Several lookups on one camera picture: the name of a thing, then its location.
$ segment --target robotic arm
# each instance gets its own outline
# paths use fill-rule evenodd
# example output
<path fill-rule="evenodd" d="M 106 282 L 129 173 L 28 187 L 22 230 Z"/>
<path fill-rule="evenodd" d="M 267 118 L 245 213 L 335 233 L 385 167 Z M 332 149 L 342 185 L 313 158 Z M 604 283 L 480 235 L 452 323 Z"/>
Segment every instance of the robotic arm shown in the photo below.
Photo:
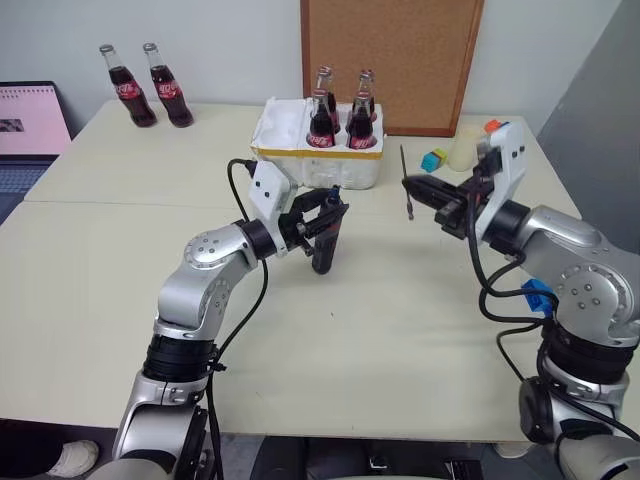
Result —
<path fill-rule="evenodd" d="M 625 370 L 640 339 L 640 257 L 585 222 L 513 202 L 524 175 L 522 139 L 518 124 L 485 138 L 473 177 L 460 186 L 430 175 L 406 177 L 403 185 L 436 209 L 445 232 L 520 255 L 521 268 L 557 297 L 555 316 L 543 329 L 538 376 L 520 388 L 523 433 L 555 443 L 569 479 L 639 478 L 638 437 L 618 419 L 629 383 Z"/>
<path fill-rule="evenodd" d="M 297 185 L 270 162 L 240 161 L 252 174 L 256 219 L 201 233 L 166 280 L 142 370 L 114 443 L 114 462 L 90 478 L 198 479 L 210 463 L 203 450 L 207 411 L 198 406 L 218 365 L 215 344 L 235 285 L 258 262 L 300 246 L 318 273 L 331 267 L 348 209 L 338 187 L 296 197 Z M 303 214 L 320 208 L 305 222 Z M 315 237 L 314 247 L 307 242 Z"/>

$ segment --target coca-cola bottle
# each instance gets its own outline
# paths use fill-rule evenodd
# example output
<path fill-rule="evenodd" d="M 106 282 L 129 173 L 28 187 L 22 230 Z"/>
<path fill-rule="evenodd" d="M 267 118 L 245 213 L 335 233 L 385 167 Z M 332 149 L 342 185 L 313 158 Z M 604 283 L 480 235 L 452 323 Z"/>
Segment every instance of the coca-cola bottle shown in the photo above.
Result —
<path fill-rule="evenodd" d="M 371 121 L 376 121 L 376 102 L 373 98 L 373 83 L 375 81 L 375 75 L 373 70 L 362 70 L 360 72 L 360 85 L 358 86 L 358 92 L 369 92 L 369 111 L 371 112 Z M 352 111 L 355 109 L 355 101 L 352 105 Z"/>
<path fill-rule="evenodd" d="M 336 144 L 333 122 L 329 115 L 329 95 L 326 90 L 313 91 L 313 112 L 307 142 L 312 147 L 329 148 Z"/>
<path fill-rule="evenodd" d="M 116 88 L 118 98 L 129 110 L 133 123 L 139 127 L 150 127 L 156 123 L 156 115 L 149 108 L 144 92 L 138 86 L 129 69 L 124 66 L 122 60 L 118 57 L 113 45 L 102 45 L 100 53 L 102 53 L 105 62 L 107 62 L 109 77 L 111 77 L 111 83 Z"/>
<path fill-rule="evenodd" d="M 347 146 L 354 150 L 361 150 L 375 145 L 376 140 L 373 136 L 373 122 L 371 121 L 371 113 L 369 111 L 371 105 L 371 97 L 368 92 L 358 92 L 358 96 L 354 100 L 355 108 L 347 133 L 349 139 Z"/>
<path fill-rule="evenodd" d="M 338 112 L 336 110 L 336 97 L 333 94 L 333 71 L 331 67 L 323 65 L 318 69 L 318 75 L 316 77 L 316 88 L 327 91 L 327 105 L 329 107 L 329 116 L 333 122 L 333 133 L 340 131 L 340 121 L 338 119 Z"/>
<path fill-rule="evenodd" d="M 178 82 L 173 77 L 173 73 L 171 73 L 166 63 L 162 61 L 158 47 L 155 43 L 145 43 L 142 49 L 147 54 L 147 60 L 149 60 L 149 67 L 151 68 L 151 79 L 156 87 L 160 101 L 164 108 L 167 109 L 169 120 L 176 127 L 188 127 L 193 123 L 193 115 L 187 108 L 184 95 Z"/>

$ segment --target red label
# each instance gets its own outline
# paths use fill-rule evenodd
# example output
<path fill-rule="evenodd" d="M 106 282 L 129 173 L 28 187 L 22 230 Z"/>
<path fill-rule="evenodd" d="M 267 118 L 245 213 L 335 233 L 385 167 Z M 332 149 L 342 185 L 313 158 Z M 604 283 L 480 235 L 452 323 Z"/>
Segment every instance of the red label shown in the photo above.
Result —
<path fill-rule="evenodd" d="M 309 142 L 309 145 L 311 145 L 312 147 L 316 147 L 316 148 L 328 148 L 328 147 L 333 147 L 334 142 L 333 142 L 333 137 L 331 135 L 313 135 L 313 134 L 309 134 L 309 137 L 307 138 L 307 141 Z"/>
<path fill-rule="evenodd" d="M 140 87 L 135 80 L 116 86 L 116 93 L 121 100 L 131 100 L 140 95 Z"/>
<path fill-rule="evenodd" d="M 351 137 L 351 141 L 349 142 L 349 148 L 353 148 L 354 150 L 362 150 L 364 148 L 369 148 L 373 145 L 373 136 L 371 137 Z"/>
<path fill-rule="evenodd" d="M 180 91 L 178 83 L 175 80 L 171 80 L 170 82 L 156 83 L 156 90 L 158 91 L 158 96 L 163 100 L 171 100 L 172 98 L 176 98 L 182 93 Z"/>

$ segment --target gray wall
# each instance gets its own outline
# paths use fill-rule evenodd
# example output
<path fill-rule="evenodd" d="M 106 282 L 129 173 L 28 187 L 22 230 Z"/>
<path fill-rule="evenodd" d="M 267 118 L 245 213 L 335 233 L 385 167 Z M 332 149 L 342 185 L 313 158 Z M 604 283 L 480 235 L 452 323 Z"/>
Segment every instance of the gray wall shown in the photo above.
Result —
<path fill-rule="evenodd" d="M 640 1 L 623 0 L 538 137 L 583 218 L 634 252 L 640 251 L 639 26 Z"/>

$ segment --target white table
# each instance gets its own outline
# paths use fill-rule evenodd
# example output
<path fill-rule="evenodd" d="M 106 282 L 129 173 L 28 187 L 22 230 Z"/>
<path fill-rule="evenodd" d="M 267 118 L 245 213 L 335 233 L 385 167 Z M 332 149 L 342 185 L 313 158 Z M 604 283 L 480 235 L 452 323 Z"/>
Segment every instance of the white table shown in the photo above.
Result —
<path fill-rule="evenodd" d="M 104 107 L 0 227 L 0 417 L 117 425 L 144 360 L 159 287 L 184 244 L 239 218 L 224 164 L 247 153 L 259 109 L 195 106 L 194 131 L 218 125 L 215 112 L 235 118 L 227 139 L 194 143 L 190 129 L 173 129 L 188 140 L 162 143 L 163 131 L 173 131 L 161 122 L 155 132 L 134 127 L 118 146 L 128 126 L 126 118 L 115 121 L 122 116 L 115 107 Z M 577 214 L 526 132 L 530 167 L 516 200 Z M 498 327 L 477 310 L 466 244 L 441 232 L 426 207 L 416 205 L 416 220 L 406 219 L 400 142 L 417 171 L 422 153 L 449 140 L 386 139 L 378 186 L 344 192 L 352 206 L 328 275 L 316 275 L 300 251 L 269 262 L 263 306 L 229 349 L 229 370 L 216 378 L 224 431 L 524 438 L 518 383 L 494 345 Z M 482 253 L 487 270 L 504 262 Z M 521 280 L 514 273 L 504 286 Z M 248 310 L 260 282 L 254 272 L 236 287 L 220 338 Z M 491 305 L 526 313 L 523 300 Z M 506 342 L 528 374 L 538 341 L 529 334 Z M 638 371 L 632 366 L 632 377 Z M 638 399 L 640 384 L 632 381 L 626 403 Z M 638 426 L 640 412 L 629 408 L 624 420 Z"/>

